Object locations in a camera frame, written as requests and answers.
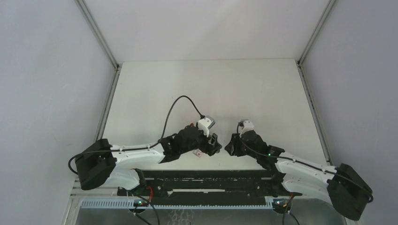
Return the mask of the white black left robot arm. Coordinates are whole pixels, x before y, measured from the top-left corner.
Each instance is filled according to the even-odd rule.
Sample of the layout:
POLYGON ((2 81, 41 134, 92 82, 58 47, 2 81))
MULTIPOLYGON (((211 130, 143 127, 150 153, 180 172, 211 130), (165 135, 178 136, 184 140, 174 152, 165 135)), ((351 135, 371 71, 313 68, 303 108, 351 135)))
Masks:
POLYGON ((111 186, 142 195, 147 188, 142 166, 172 162, 193 150, 212 156, 221 148, 217 134, 205 135, 197 126, 188 125, 154 145, 133 149, 113 146, 108 139, 100 139, 72 160, 82 190, 111 186))

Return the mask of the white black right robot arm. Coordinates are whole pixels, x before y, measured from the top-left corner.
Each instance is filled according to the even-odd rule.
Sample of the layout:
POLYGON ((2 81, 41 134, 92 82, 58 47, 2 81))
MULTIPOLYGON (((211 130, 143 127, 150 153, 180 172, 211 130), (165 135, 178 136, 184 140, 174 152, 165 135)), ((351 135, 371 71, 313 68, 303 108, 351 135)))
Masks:
POLYGON ((296 157, 282 148, 267 145, 253 130, 234 133, 225 150, 236 157, 250 156, 273 173, 273 196, 286 192, 329 203, 342 216, 358 221, 373 201, 371 187, 349 165, 320 165, 296 157))

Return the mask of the red white staples box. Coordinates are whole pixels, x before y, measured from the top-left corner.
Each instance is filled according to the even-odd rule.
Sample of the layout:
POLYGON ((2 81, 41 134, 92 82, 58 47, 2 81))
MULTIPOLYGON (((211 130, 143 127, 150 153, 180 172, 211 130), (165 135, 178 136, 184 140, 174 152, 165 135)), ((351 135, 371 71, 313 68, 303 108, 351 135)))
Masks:
POLYGON ((203 152, 202 152, 201 150, 199 150, 199 149, 193 150, 192 153, 193 153, 195 156, 199 157, 199 158, 200 158, 200 157, 202 156, 202 154, 203 154, 203 152))

